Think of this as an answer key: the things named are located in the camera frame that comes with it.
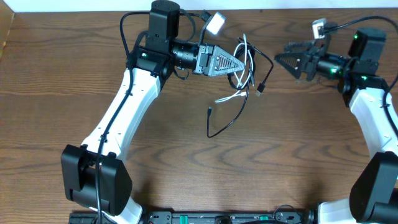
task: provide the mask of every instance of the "wire bundle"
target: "wire bundle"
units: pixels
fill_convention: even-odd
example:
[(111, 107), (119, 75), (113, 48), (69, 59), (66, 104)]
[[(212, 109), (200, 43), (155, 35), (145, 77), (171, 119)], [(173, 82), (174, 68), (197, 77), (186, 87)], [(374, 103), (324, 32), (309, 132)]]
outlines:
[[(216, 103), (222, 103), (222, 102), (228, 101), (228, 100), (230, 100), (230, 99), (232, 99), (232, 98), (234, 98), (236, 96), (246, 96), (246, 92), (241, 93), (241, 90), (243, 90), (244, 87), (249, 83), (249, 80), (250, 81), (254, 80), (254, 77), (253, 77), (253, 57), (252, 57), (252, 55), (250, 53), (250, 50), (248, 50), (248, 42), (246, 41), (246, 35), (245, 34), (243, 34), (243, 41), (244, 41), (243, 43), (239, 43), (236, 46), (234, 54), (233, 54), (234, 57), (239, 58), (241, 56), (241, 54), (242, 54), (242, 49), (244, 48), (244, 51), (243, 51), (243, 54), (244, 54), (244, 70), (242, 71), (242, 74), (241, 74), (240, 77), (238, 77), (236, 72), (233, 73), (233, 75), (236, 78), (236, 81), (238, 83), (236, 85), (236, 87), (233, 87), (233, 88), (237, 89), (237, 92), (234, 93), (231, 96), (227, 96), (227, 97), (224, 97), (224, 98), (216, 100), (215, 101)], [(247, 75), (246, 81), (244, 83), (242, 83), (242, 79), (243, 79), (244, 73), (246, 71), (246, 63), (248, 61), (248, 56), (249, 56), (249, 62), (250, 62), (250, 69), (248, 71), (248, 75)]]
[[(244, 107), (246, 105), (246, 102), (248, 101), (250, 83), (252, 83), (252, 85), (254, 86), (254, 74), (256, 72), (256, 62), (254, 61), (255, 53), (257, 52), (261, 56), (265, 57), (269, 61), (269, 63), (271, 64), (271, 68), (269, 69), (264, 81), (262, 81), (262, 83), (260, 83), (258, 88), (257, 88), (257, 95), (258, 96), (264, 90), (264, 88), (266, 86), (266, 81), (268, 79), (268, 76), (271, 73), (272, 69), (274, 68), (274, 63), (272, 63), (272, 60), (268, 56), (266, 56), (264, 53), (262, 53), (259, 49), (255, 48), (254, 45), (250, 44), (246, 40), (246, 35), (245, 34), (243, 34), (243, 39), (239, 38), (238, 41), (239, 41), (239, 44), (236, 46), (233, 55), (236, 58), (240, 58), (240, 56), (244, 55), (245, 69), (242, 71), (242, 74), (241, 74), (240, 77), (238, 76), (238, 74), (236, 74), (236, 72), (230, 73), (230, 74), (227, 75), (229, 84), (231, 85), (232, 88), (234, 88), (237, 91), (234, 94), (232, 94), (231, 96), (227, 96), (227, 97), (218, 99), (215, 102), (216, 103), (223, 103), (223, 102), (228, 101), (228, 100), (230, 100), (230, 99), (232, 99), (234, 97), (237, 97), (237, 96), (244, 96), (244, 101), (243, 101), (243, 104), (242, 104), (242, 107), (241, 107), (239, 113), (235, 116), (235, 118), (231, 122), (229, 122), (225, 127), (221, 128), (219, 131), (217, 131), (213, 135), (209, 135), (210, 115), (211, 115), (212, 108), (211, 107), (208, 108), (208, 111), (207, 111), (207, 137), (208, 138), (215, 137), (219, 133), (223, 132), (225, 129), (230, 127), (239, 118), (239, 116), (241, 115), (241, 113), (242, 113), (242, 111), (243, 111), (243, 109), (244, 109)], [(247, 72), (246, 81), (244, 83), (242, 83), (242, 79), (244, 77), (244, 73), (245, 73), (245, 70), (246, 70), (247, 62), (250, 63), (249, 70)], [(233, 83), (232, 77), (235, 77), (236, 82), (237, 82), (236, 85)]]

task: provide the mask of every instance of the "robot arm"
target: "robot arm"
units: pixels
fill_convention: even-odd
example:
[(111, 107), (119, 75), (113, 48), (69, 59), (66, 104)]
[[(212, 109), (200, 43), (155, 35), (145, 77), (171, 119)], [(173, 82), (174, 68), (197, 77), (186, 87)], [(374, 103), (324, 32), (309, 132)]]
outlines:
[[(319, 224), (354, 224), (357, 223), (357, 219), (360, 222), (360, 220), (365, 221), (371, 217), (374, 220), (373, 222), (383, 221), (384, 218), (387, 220), (384, 220), (383, 223), (396, 223), (398, 221), (398, 208), (380, 215), (381, 217), (376, 217), (375, 213), (372, 213), (376, 201), (378, 203), (383, 202), (385, 206), (388, 206), (389, 202), (396, 197), (394, 185), (398, 175), (398, 160), (396, 156), (398, 155), (398, 140), (381, 106), (383, 94), (384, 90), (378, 88), (357, 89), (349, 103), (351, 112), (355, 115), (361, 126), (366, 144), (368, 145), (369, 156), (373, 161), (373, 163), (372, 161), (369, 163), (367, 170), (372, 172), (376, 170), (376, 172), (379, 172), (379, 175), (369, 175), (365, 170), (351, 190), (350, 198), (321, 203), (318, 206)], [(398, 117), (392, 106), (390, 94), (387, 95), (387, 103), (390, 105), (388, 110), (392, 120), (395, 124), (398, 124)], [(382, 154), (382, 152), (393, 152), (395, 155), (391, 153)], [(380, 168), (386, 168), (386, 165), (377, 163), (377, 165), (372, 166), (376, 159), (383, 159), (384, 161), (393, 159), (396, 164), (391, 164), (392, 167), (382, 170)], [(367, 181), (367, 179), (375, 176), (383, 176), (383, 178)], [(365, 190), (358, 194), (356, 189), (362, 190), (361, 188), (368, 186), (373, 186), (375, 191)], [(364, 207), (361, 207), (359, 204), (363, 202), (366, 202), (366, 204)]]
[[(180, 11), (187, 14), (171, 1), (152, 3), (149, 30), (140, 34), (141, 37), (146, 35), (146, 45), (134, 46), (128, 55), (127, 67), (132, 71), (127, 69), (124, 72), (117, 95), (94, 131), (80, 147), (67, 145), (62, 153), (67, 199), (93, 210), (97, 210), (97, 204), (100, 204), (104, 214), (117, 223), (139, 222), (142, 208), (130, 197), (132, 180), (123, 162), (146, 109), (159, 95), (165, 81), (175, 71), (174, 67), (192, 69), (196, 74), (209, 77), (244, 69), (243, 62), (219, 46), (176, 39)], [(224, 22), (220, 14), (212, 20), (213, 16), (206, 11), (202, 12), (201, 18), (206, 21), (201, 36), (206, 29), (218, 31)], [(109, 124), (110, 129), (104, 137)], [(101, 141), (104, 143), (99, 155)], [(101, 197), (96, 191), (98, 186), (101, 186)]]
[[(398, 139), (382, 107), (383, 89), (357, 89), (349, 103), (351, 112), (361, 126), (370, 159), (377, 152), (393, 152), (398, 155)], [(387, 104), (391, 118), (398, 124), (398, 117), (392, 106), (391, 94), (387, 95)]]
[(150, 72), (134, 68), (133, 77), (132, 91), (131, 93), (127, 93), (130, 74), (129, 70), (124, 72), (122, 84), (111, 106), (94, 131), (82, 143), (82, 145), (87, 145), (88, 151), (94, 153), (98, 151), (99, 140), (103, 134), (103, 129), (109, 123), (124, 95), (130, 94), (109, 130), (108, 141), (104, 144), (102, 151), (102, 154), (105, 156), (109, 155), (109, 153), (114, 153), (117, 159), (123, 162), (126, 161), (132, 137), (148, 106), (160, 93), (159, 78), (151, 76)]
[[(379, 16), (358, 21), (366, 19), (383, 19), (396, 27), (388, 18)], [(392, 124), (398, 124), (398, 117), (389, 93), (383, 104), (389, 87), (383, 78), (376, 76), (386, 34), (373, 28), (358, 29), (348, 52), (351, 58), (345, 58), (327, 52), (331, 31), (337, 27), (326, 19), (314, 21), (314, 38), (325, 39), (323, 45), (318, 47), (317, 40), (289, 43), (285, 53), (275, 57), (295, 78), (300, 78), (303, 72), (307, 80), (314, 79), (316, 73), (330, 80), (339, 79), (338, 90), (357, 118), (368, 145), (371, 161), (351, 189), (349, 198), (321, 203), (318, 223), (398, 223), (398, 207), (394, 205), (398, 201), (398, 190), (394, 188), (398, 177), (398, 140), (392, 128)], [(392, 122), (387, 118), (385, 107)]]

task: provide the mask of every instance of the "wood grain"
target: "wood grain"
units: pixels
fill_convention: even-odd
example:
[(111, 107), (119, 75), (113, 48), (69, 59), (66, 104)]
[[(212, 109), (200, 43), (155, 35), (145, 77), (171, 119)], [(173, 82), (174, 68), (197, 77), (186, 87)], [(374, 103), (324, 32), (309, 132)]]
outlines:
[[(84, 210), (65, 198), (60, 155), (66, 144), (79, 145), (91, 133), (119, 88), (126, 57), (118, 28), (122, 14), (16, 15), (0, 63), (0, 223), (66, 223), (70, 212)], [(310, 24), (321, 17), (342, 24), (381, 14), (398, 21), (398, 9), (223, 14), (221, 34), (207, 42), (232, 51), (244, 32), (270, 57), (289, 41), (311, 39)], [(126, 20), (130, 43), (147, 22), (147, 16)], [(181, 26), (180, 37), (188, 37), (186, 18)], [(341, 30), (331, 51), (346, 54), (359, 26), (387, 31), (378, 74), (390, 82), (398, 70), (398, 38), (388, 24), (369, 21)], [(256, 76), (264, 77), (268, 63), (258, 56), (256, 62)], [(134, 198), (176, 211), (264, 211), (347, 197), (369, 161), (368, 150), (339, 93), (324, 85), (297, 83), (276, 65), (264, 94), (256, 97), (252, 88), (238, 121), (208, 139), (207, 107), (214, 107), (216, 131), (235, 116), (241, 100), (214, 104), (233, 92), (225, 77), (171, 77), (128, 155)]]
[(0, 59), (2, 56), (2, 50), (6, 45), (6, 40), (13, 19), (14, 12), (7, 6), (7, 4), (3, 0), (0, 0)]

